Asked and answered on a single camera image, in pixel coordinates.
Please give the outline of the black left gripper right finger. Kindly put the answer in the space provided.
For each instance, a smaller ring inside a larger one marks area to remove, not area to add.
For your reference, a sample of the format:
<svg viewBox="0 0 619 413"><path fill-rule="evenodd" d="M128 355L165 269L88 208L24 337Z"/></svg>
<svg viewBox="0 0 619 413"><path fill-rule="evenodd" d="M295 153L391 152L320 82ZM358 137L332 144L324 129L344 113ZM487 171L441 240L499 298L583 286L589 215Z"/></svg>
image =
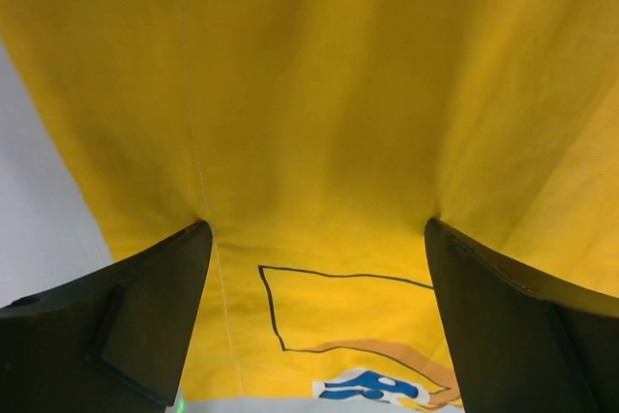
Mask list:
<svg viewBox="0 0 619 413"><path fill-rule="evenodd" d="M615 412L618 300L431 219L425 247L468 412Z"/></svg>

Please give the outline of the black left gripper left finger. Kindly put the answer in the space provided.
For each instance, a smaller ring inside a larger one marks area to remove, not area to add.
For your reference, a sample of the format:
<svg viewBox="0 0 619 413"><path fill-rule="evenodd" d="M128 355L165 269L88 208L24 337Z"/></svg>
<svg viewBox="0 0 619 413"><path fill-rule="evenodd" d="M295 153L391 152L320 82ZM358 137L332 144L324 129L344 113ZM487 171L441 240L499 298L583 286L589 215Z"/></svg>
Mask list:
<svg viewBox="0 0 619 413"><path fill-rule="evenodd" d="M212 232L149 249L1 309L4 412L163 412L174 405Z"/></svg>

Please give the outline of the yellow cartoon print cloth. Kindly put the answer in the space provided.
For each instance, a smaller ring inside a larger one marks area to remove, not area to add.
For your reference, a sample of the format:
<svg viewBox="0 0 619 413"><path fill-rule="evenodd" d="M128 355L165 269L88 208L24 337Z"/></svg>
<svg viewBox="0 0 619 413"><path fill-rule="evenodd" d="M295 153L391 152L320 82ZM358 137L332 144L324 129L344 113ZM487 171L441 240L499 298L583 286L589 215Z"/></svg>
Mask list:
<svg viewBox="0 0 619 413"><path fill-rule="evenodd" d="M115 258L210 224L188 400L461 407L432 218L618 291L618 0L1 0L1 37Z"/></svg>

